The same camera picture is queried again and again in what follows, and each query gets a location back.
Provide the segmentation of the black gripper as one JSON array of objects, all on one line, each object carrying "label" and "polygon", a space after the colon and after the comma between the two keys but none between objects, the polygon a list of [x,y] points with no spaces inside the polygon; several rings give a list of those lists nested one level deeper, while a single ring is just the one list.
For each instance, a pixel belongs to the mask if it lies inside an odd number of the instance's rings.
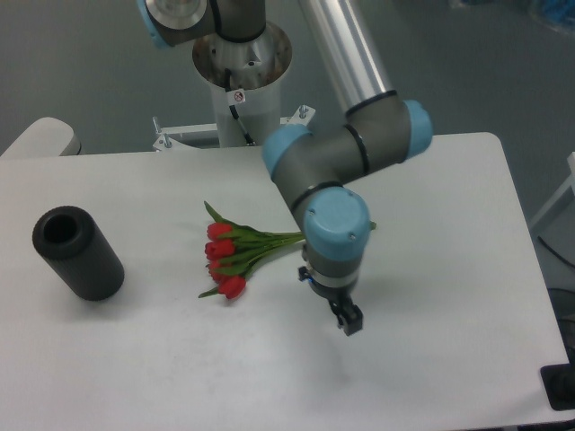
[{"label": "black gripper", "polygon": [[297,270],[298,279],[329,302],[338,327],[346,336],[363,329],[363,312],[353,303],[351,293],[358,282],[359,257],[346,260],[328,259],[313,247],[302,247],[304,265]]}]

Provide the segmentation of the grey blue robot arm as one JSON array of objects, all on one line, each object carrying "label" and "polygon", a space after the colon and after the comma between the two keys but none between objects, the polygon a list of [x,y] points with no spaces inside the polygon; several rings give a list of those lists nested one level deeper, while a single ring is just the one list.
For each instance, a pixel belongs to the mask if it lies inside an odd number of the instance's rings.
[{"label": "grey blue robot arm", "polygon": [[325,298],[347,335],[361,330],[352,302],[370,232],[365,201],[348,184],[429,148],[428,113],[404,101],[351,1],[300,5],[345,113],[342,128],[314,136],[299,116],[279,119],[280,79],[290,42],[262,1],[141,1],[147,31],[159,47],[193,45],[193,63],[212,88],[223,147],[258,145],[271,180],[305,243],[301,279]]}]

